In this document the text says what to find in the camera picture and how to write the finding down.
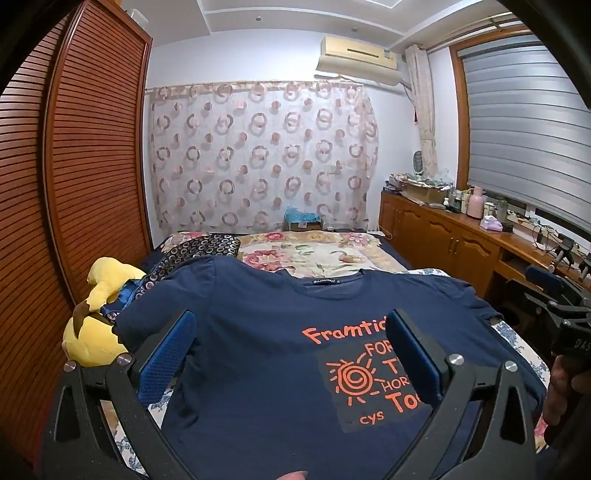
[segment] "white wall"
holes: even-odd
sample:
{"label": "white wall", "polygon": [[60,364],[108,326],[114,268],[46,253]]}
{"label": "white wall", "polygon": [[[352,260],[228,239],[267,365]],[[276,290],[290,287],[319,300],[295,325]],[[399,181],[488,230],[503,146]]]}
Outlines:
{"label": "white wall", "polygon": [[440,172],[448,171],[448,177],[456,182],[458,154],[458,120],[456,80],[453,74],[449,48],[429,55],[433,96],[435,100],[435,144],[437,165]]}
{"label": "white wall", "polygon": [[[324,36],[297,30],[234,30],[162,45],[152,51],[146,87],[234,80],[313,80]],[[400,58],[398,64],[408,79],[406,64]],[[368,191],[369,226],[376,228],[384,181],[393,172],[411,171],[413,153],[420,149],[420,142],[413,123],[413,106],[401,85],[393,93],[369,87],[368,93],[379,126],[379,160]],[[156,220],[146,146],[148,216],[157,245],[164,235]]]}

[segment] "circle-pattern curtain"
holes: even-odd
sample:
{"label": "circle-pattern curtain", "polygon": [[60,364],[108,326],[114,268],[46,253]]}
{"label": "circle-pattern curtain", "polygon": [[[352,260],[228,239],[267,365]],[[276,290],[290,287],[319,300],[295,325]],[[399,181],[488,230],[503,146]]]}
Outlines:
{"label": "circle-pattern curtain", "polygon": [[150,108],[152,191],[164,233],[274,231],[287,206],[335,228],[367,226],[379,142],[361,85],[162,87]]}

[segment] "pink bottle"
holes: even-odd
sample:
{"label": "pink bottle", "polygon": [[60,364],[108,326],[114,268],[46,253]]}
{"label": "pink bottle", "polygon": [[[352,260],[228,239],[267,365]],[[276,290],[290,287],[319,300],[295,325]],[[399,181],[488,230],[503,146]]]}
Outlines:
{"label": "pink bottle", "polygon": [[474,187],[474,193],[468,202],[468,217],[481,219],[484,216],[484,197],[482,196],[482,188]]}

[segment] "wooden wardrobe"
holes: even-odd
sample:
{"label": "wooden wardrobe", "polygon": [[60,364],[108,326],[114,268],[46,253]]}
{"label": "wooden wardrobe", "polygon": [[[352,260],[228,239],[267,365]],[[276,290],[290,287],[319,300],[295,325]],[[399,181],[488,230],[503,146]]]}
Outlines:
{"label": "wooden wardrobe", "polygon": [[90,266],[138,265],[151,249],[141,151],[151,42],[111,0],[85,0],[0,96],[0,430],[30,462]]}

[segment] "blue patterned fabric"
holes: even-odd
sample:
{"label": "blue patterned fabric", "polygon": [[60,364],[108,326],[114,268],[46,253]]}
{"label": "blue patterned fabric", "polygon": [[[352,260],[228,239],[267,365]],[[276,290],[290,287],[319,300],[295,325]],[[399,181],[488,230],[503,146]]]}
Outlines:
{"label": "blue patterned fabric", "polygon": [[121,313],[121,311],[125,308],[129,299],[132,298],[133,293],[141,284],[141,280],[128,280],[125,282],[121,290],[119,291],[119,295],[117,295],[117,299],[111,303],[105,303],[100,308],[100,314],[111,323],[115,323],[115,319],[117,315]]}

